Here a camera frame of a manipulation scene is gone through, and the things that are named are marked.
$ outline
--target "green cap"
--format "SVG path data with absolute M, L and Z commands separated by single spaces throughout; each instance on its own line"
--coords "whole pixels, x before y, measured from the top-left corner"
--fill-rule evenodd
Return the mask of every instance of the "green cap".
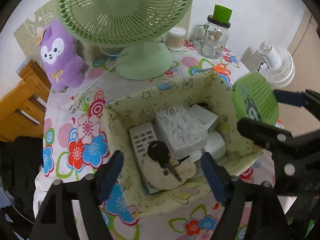
M 222 23 L 228 23 L 230 21 L 232 10 L 227 7 L 216 4 L 214 6 L 212 18 Z

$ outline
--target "fan base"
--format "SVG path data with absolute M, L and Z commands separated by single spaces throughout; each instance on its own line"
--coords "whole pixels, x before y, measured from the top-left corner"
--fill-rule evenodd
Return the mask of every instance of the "fan base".
M 145 80 L 162 75 L 173 64 L 165 44 L 145 42 L 121 51 L 116 60 L 116 72 L 127 79 Z

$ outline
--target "white wall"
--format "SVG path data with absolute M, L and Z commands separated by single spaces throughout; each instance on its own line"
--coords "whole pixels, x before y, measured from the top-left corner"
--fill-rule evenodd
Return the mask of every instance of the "white wall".
M 20 81 L 15 73 L 25 60 L 13 33 L 40 6 L 50 0 L 23 0 L 11 15 L 0 33 L 0 98 Z M 191 11 L 190 32 L 206 22 L 215 4 L 231 8 L 231 29 L 228 46 L 242 57 L 251 47 L 253 52 L 259 42 L 271 42 L 288 47 L 299 27 L 304 4 L 300 0 L 194 0 Z
M 207 22 L 215 4 L 233 10 L 227 46 L 238 58 L 250 47 L 255 52 L 264 40 L 287 48 L 305 10 L 301 0 L 193 0 L 190 35 L 197 25 Z

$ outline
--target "jar handle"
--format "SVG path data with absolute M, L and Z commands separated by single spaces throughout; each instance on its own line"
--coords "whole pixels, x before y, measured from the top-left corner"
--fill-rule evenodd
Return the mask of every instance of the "jar handle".
M 193 36 L 193 42 L 195 43 L 195 44 L 200 44 L 200 40 L 197 40 L 196 39 L 196 36 L 197 36 L 197 32 L 198 32 L 198 30 L 199 30 L 199 28 L 203 28 L 203 30 L 204 30 L 204 27 L 205 27 L 205 24 L 201 24 L 201 25 L 198 25 L 197 27 L 196 27 L 196 30 L 195 30 L 195 34 L 194 34 L 194 36 Z

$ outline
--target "small white fan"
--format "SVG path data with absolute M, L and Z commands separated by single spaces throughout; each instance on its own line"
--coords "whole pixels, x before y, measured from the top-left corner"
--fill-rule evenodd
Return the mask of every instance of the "small white fan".
M 287 86 L 294 77 L 294 63 L 290 53 L 279 45 L 273 45 L 267 41 L 259 44 L 259 52 L 268 67 L 259 73 L 274 87 Z

